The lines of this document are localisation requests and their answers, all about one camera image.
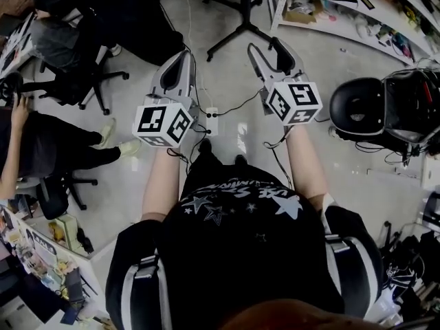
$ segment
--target light green shoe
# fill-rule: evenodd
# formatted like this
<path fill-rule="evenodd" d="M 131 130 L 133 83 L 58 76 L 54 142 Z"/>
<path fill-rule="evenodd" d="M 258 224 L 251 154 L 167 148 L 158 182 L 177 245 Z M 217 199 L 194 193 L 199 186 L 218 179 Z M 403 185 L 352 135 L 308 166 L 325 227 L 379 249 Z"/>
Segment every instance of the light green shoe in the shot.
<path fill-rule="evenodd" d="M 141 146 L 142 142 L 140 140 L 131 140 L 125 143 L 118 144 L 118 148 L 121 151 L 120 157 L 130 157 L 135 155 Z"/>
<path fill-rule="evenodd" d="M 106 149 L 109 147 L 109 140 L 116 128 L 116 119 L 111 118 L 101 129 L 102 142 L 95 146 L 96 149 Z"/>

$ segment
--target hand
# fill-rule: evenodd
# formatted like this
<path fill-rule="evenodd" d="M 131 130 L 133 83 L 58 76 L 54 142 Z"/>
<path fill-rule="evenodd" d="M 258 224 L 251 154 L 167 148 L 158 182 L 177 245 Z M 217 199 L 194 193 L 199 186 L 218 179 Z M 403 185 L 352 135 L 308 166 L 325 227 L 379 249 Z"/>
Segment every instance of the hand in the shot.
<path fill-rule="evenodd" d="M 23 129 L 23 126 L 25 125 L 26 120 L 29 116 L 28 102 L 29 98 L 21 96 L 21 99 L 19 101 L 18 95 L 14 95 L 14 107 L 12 108 L 11 115 L 12 129 L 19 131 Z"/>

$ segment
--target power strip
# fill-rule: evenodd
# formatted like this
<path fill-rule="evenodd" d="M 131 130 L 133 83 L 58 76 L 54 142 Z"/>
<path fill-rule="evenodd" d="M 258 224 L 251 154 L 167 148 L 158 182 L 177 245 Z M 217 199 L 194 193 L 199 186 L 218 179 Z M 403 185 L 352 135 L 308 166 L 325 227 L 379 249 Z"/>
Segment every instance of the power strip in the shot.
<path fill-rule="evenodd" d="M 206 109 L 206 129 L 211 130 L 208 135 L 213 137 L 219 134 L 219 110 L 216 107 L 208 107 Z"/>

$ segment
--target black stand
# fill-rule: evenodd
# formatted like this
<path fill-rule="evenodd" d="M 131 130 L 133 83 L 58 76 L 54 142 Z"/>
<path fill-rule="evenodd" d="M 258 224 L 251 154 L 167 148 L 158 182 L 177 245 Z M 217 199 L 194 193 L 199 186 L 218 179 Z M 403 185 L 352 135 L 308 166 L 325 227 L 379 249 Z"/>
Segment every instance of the black stand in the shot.
<path fill-rule="evenodd" d="M 210 0 L 203 0 L 204 3 L 209 3 Z M 219 41 L 216 45 L 211 47 L 208 50 L 208 62 L 212 60 L 212 57 L 214 56 L 214 53 L 218 51 L 220 48 L 222 48 L 224 45 L 228 44 L 232 39 L 234 39 L 236 36 L 239 36 L 244 31 L 248 30 L 252 33 L 255 33 L 257 36 L 263 38 L 264 40 L 270 42 L 271 37 L 268 36 L 266 33 L 263 33 L 259 30 L 258 27 L 253 25 L 250 22 L 250 13 L 251 9 L 254 6 L 261 5 L 263 3 L 263 0 L 240 0 L 240 3 L 233 3 L 227 0 L 213 0 L 218 3 L 222 3 L 223 5 L 229 6 L 230 8 L 234 8 L 235 10 L 238 10 L 241 15 L 243 16 L 243 22 L 240 24 L 235 31 L 233 31 L 231 34 L 229 34 L 227 37 L 225 37 L 223 40 Z"/>

